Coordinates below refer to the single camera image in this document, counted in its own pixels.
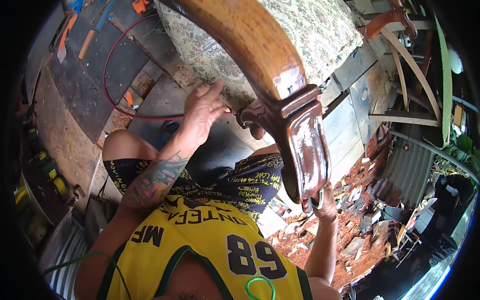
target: tattoo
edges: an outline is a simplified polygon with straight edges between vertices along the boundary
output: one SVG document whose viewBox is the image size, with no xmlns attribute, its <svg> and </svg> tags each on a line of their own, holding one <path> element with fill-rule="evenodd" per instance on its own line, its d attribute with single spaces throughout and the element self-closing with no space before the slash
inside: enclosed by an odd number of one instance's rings
<svg viewBox="0 0 480 300">
<path fill-rule="evenodd" d="M 126 200 L 128 207 L 134 209 L 153 210 L 159 206 L 189 160 L 181 158 L 178 153 L 170 158 L 152 162 L 130 184 L 122 201 Z"/>
</svg>

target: black shorts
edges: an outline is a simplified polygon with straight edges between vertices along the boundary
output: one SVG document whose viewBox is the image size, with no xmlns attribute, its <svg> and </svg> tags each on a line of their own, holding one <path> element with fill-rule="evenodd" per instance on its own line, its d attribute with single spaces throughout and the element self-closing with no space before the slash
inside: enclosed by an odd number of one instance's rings
<svg viewBox="0 0 480 300">
<path fill-rule="evenodd" d="M 150 162 L 151 160 L 126 158 L 103 163 L 113 183 L 123 194 Z M 249 157 L 237 162 L 231 172 L 208 187 L 197 184 L 185 169 L 168 194 L 225 201 L 256 221 L 280 189 L 282 167 L 280 153 Z"/>
</svg>

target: hand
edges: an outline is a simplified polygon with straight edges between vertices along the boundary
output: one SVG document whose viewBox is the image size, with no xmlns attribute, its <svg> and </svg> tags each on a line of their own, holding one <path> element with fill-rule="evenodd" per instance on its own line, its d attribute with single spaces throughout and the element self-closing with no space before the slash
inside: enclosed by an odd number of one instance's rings
<svg viewBox="0 0 480 300">
<path fill-rule="evenodd" d="M 205 84 L 195 88 L 185 100 L 185 113 L 177 135 L 198 148 L 208 138 L 213 122 L 227 108 L 218 98 L 223 90 L 223 80 L 213 86 Z"/>
<path fill-rule="evenodd" d="M 315 194 L 313 197 L 316 201 L 318 201 L 318 193 Z M 308 207 L 308 200 L 304 199 L 302 202 L 303 211 L 305 211 Z M 322 208 L 319 210 L 313 208 L 313 213 L 320 219 L 320 220 L 329 220 L 333 221 L 336 219 L 337 211 L 336 211 L 336 202 L 333 198 L 333 190 L 332 184 L 328 182 L 324 185 L 324 204 Z"/>
</svg>

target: floral fabric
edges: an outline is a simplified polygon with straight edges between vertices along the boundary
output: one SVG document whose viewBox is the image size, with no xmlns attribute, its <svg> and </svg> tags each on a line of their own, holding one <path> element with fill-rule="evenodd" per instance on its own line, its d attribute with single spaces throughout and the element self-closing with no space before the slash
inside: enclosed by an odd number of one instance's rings
<svg viewBox="0 0 480 300">
<path fill-rule="evenodd" d="M 230 55 L 203 29 L 154 0 L 160 20 L 183 61 L 201 80 L 225 80 L 224 96 L 233 109 L 256 99 Z M 320 85 L 362 44 L 350 8 L 342 0 L 259 0 L 297 49 L 307 80 Z"/>
</svg>

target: red cable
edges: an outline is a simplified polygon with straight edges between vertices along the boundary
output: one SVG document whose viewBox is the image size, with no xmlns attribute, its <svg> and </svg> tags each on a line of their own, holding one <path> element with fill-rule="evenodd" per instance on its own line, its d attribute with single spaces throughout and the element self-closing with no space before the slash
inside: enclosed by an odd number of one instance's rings
<svg viewBox="0 0 480 300">
<path fill-rule="evenodd" d="M 115 104 L 115 102 L 113 102 L 113 100 L 110 98 L 110 95 L 108 94 L 108 91 L 107 91 L 107 85 L 105 83 L 105 75 L 107 73 L 107 64 L 108 64 L 108 61 L 110 60 L 110 55 L 112 55 L 112 52 L 113 52 L 113 49 L 115 49 L 115 47 L 117 46 L 117 44 L 120 42 L 120 39 L 127 33 L 130 31 L 130 29 L 132 27 L 134 27 L 135 25 L 137 25 L 138 23 L 140 23 L 141 21 L 143 20 L 146 20 L 148 18 L 151 18 L 151 17 L 154 17 L 154 16 L 158 16 L 158 13 L 154 13 L 154 14 L 151 14 L 151 15 L 148 15 L 140 20 L 138 20 L 137 22 L 133 23 L 130 27 L 127 28 L 127 30 L 125 30 L 121 35 L 120 37 L 117 39 L 117 41 L 115 42 L 115 44 L 113 44 L 113 47 L 112 49 L 110 50 L 110 53 L 108 54 L 107 56 L 107 60 L 105 61 L 105 66 L 103 67 L 103 92 L 105 94 L 105 96 L 107 97 L 108 101 L 110 102 L 110 104 L 113 106 L 113 108 L 117 111 L 119 111 L 122 115 L 126 115 L 126 116 L 130 116 L 132 118 L 137 118 L 137 119 L 142 119 L 142 120 L 155 120 L 155 121 L 167 121 L 167 120 L 177 120 L 177 119 L 181 119 L 183 118 L 183 115 L 176 115 L 176 116 L 167 116 L 167 117 L 142 117 L 142 116 L 136 116 L 136 115 L 132 115 L 124 110 L 122 110 L 121 108 L 117 107 L 117 105 Z M 233 115 L 232 113 L 228 112 L 228 113 L 223 113 L 222 116 L 231 116 Z"/>
</svg>

